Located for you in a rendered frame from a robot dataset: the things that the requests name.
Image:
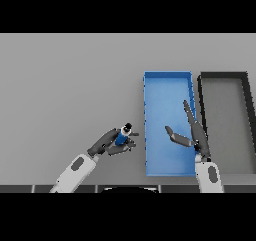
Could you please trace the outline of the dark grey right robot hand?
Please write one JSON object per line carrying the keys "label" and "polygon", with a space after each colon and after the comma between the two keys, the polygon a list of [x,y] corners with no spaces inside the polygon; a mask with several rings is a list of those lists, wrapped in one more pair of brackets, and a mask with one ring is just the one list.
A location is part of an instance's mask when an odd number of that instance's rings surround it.
{"label": "dark grey right robot hand", "polygon": [[166,126],[165,130],[172,142],[185,147],[194,147],[203,162],[210,162],[211,152],[206,133],[202,125],[194,118],[192,110],[186,100],[183,101],[183,105],[190,125],[191,138],[175,133],[169,126]]}

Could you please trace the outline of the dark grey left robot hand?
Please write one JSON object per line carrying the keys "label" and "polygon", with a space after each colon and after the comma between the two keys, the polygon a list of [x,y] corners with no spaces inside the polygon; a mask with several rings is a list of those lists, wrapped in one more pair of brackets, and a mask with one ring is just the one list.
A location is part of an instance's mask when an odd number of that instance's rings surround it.
{"label": "dark grey left robot hand", "polygon": [[107,152],[112,156],[129,151],[136,146],[135,142],[131,139],[131,136],[138,136],[138,133],[133,132],[127,135],[126,140],[122,144],[116,145],[115,141],[120,133],[121,130],[117,128],[109,130],[87,150],[87,153],[91,157],[94,157],[97,154],[102,155],[104,152]]}

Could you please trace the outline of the blue pipe with dark end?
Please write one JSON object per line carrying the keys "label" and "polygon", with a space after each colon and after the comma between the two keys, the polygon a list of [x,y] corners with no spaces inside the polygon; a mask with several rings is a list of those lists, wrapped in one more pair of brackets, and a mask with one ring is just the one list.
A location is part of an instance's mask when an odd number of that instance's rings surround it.
{"label": "blue pipe with dark end", "polygon": [[130,123],[126,123],[118,133],[118,136],[115,140],[116,145],[123,145],[127,139],[128,136],[131,134],[132,125]]}

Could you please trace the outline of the blue rectangular bin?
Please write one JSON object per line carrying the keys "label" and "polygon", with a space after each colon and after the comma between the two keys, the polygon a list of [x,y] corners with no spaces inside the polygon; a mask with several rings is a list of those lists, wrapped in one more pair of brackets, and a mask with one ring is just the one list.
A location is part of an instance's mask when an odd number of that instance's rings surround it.
{"label": "blue rectangular bin", "polygon": [[183,102],[188,102],[196,116],[192,73],[145,71],[143,82],[146,175],[195,176],[194,148],[172,142],[165,129],[169,126],[175,133],[191,139]]}

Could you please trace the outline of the dark grey rectangular bin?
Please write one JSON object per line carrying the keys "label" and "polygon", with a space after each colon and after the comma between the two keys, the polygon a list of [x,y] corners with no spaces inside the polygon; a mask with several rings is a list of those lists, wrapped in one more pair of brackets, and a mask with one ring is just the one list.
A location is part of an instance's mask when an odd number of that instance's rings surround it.
{"label": "dark grey rectangular bin", "polygon": [[201,72],[202,124],[221,174],[256,174],[256,115],[247,72]]}

